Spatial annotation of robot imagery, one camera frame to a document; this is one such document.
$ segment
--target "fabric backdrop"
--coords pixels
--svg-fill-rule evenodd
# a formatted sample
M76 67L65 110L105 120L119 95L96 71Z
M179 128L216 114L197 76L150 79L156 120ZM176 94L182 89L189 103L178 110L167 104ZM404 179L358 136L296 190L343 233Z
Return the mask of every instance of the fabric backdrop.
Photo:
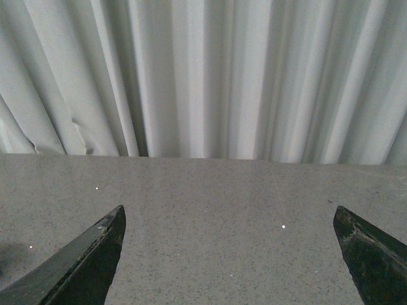
M407 1L0 0L0 152L407 165Z

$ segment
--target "gray countertop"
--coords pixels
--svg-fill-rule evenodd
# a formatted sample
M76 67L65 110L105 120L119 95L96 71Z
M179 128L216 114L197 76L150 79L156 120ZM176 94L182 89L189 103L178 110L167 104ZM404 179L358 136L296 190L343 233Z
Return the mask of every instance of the gray countertop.
M0 155L0 289L124 205L106 304L362 304L336 207L406 243L406 198L406 167Z

